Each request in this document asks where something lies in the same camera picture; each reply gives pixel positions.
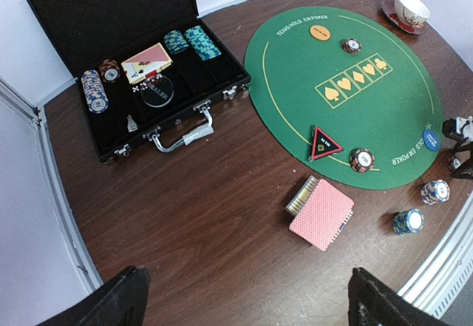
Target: green felt mat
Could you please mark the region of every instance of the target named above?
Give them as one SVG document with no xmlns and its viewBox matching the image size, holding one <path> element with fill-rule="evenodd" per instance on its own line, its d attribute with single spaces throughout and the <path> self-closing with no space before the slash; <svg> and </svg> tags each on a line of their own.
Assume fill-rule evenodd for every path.
<svg viewBox="0 0 473 326">
<path fill-rule="evenodd" d="M 328 41 L 310 34 L 331 32 Z M 355 38 L 362 50 L 341 48 Z M 263 24 L 248 47 L 251 99 L 274 137 L 320 174 L 365 189 L 391 189 L 419 178 L 437 152 L 423 144 L 432 129 L 441 140 L 440 98 L 425 66 L 390 31 L 359 14 L 330 7 L 303 7 Z M 343 148 L 308 161 L 312 128 L 319 126 Z M 375 155 L 375 170 L 349 165 L 357 148 Z"/>
</svg>

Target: wooden table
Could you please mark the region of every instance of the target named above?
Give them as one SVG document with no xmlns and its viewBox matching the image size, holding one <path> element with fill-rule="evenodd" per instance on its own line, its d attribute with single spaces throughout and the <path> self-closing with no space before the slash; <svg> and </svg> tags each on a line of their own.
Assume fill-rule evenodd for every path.
<svg viewBox="0 0 473 326">
<path fill-rule="evenodd" d="M 416 37 L 380 13 L 383 0 L 256 0 L 205 21 L 243 61 L 248 42 L 270 17 L 307 5 L 340 7 L 383 24 L 425 63 L 446 118 L 468 116 L 473 74 L 429 26 Z M 152 274 L 146 325 L 346 325 L 347 283 L 365 267 L 399 289 L 461 209 L 471 183 L 451 180 L 445 142 L 434 166 L 408 186 L 366 191 L 334 185 L 355 201 L 355 214 L 322 253 L 288 230 L 285 205 L 311 175 L 259 119 L 248 93 L 212 108 L 215 134 L 173 154 L 151 144 L 126 159 L 98 162 L 76 88 L 46 108 L 52 145 L 70 205 L 101 276 L 127 265 Z M 170 142 L 195 125 L 164 135 Z M 423 206 L 420 187 L 444 179 L 449 202 Z M 421 208 L 421 234 L 392 233 L 392 213 Z"/>
</svg>

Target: card suit symbol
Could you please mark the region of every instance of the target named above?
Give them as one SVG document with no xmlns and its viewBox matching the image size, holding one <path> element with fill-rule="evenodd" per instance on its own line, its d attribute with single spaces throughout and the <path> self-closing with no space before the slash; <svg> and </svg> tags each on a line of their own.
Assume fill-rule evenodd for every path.
<svg viewBox="0 0 473 326">
<path fill-rule="evenodd" d="M 340 96 L 340 93 L 336 89 L 330 88 L 330 87 L 325 87 L 325 97 L 329 101 L 338 101 L 338 97 Z"/>
<path fill-rule="evenodd" d="M 353 79 L 361 84 L 364 84 L 364 76 L 360 72 L 353 71 Z"/>
<path fill-rule="evenodd" d="M 379 69 L 386 69 L 387 68 L 387 64 L 380 60 L 379 58 L 376 58 L 375 59 L 375 64 L 376 64 L 376 67 L 379 68 Z"/>
<path fill-rule="evenodd" d="M 352 83 L 346 77 L 343 77 L 340 81 L 337 81 L 337 84 L 340 88 L 346 89 L 347 91 L 352 90 Z"/>
<path fill-rule="evenodd" d="M 364 65 L 363 66 L 363 71 L 365 71 L 366 73 L 369 73 L 370 75 L 373 75 L 373 76 L 376 74 L 375 68 L 373 67 L 372 64 Z"/>
</svg>

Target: white cup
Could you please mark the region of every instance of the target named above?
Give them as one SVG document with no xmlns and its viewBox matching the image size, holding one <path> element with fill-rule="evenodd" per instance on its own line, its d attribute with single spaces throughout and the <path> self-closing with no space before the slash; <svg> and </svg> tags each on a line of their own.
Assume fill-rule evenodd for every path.
<svg viewBox="0 0 473 326">
<path fill-rule="evenodd" d="M 406 24 L 419 25 L 430 18 L 430 11 L 421 0 L 394 0 L 394 10 Z"/>
</svg>

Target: blue poker chip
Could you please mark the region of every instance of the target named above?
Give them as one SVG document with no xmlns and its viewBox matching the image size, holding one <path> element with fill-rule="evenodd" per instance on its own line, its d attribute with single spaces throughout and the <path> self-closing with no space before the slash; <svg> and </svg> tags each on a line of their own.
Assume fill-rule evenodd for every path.
<svg viewBox="0 0 473 326">
<path fill-rule="evenodd" d="M 109 100 L 98 72 L 94 69 L 87 70 L 81 76 L 81 82 L 89 111 L 94 114 L 105 112 L 109 106 Z"/>
<path fill-rule="evenodd" d="M 440 148 L 440 141 L 438 140 L 437 135 L 432 130 L 424 130 L 423 142 L 430 151 L 437 151 Z"/>
<path fill-rule="evenodd" d="M 421 198 L 425 204 L 444 203 L 450 199 L 450 187 L 444 180 L 427 183 L 421 190 Z"/>
<path fill-rule="evenodd" d="M 424 225 L 423 214 L 418 209 L 402 211 L 392 222 L 394 232 L 398 235 L 416 234 L 421 232 Z"/>
</svg>

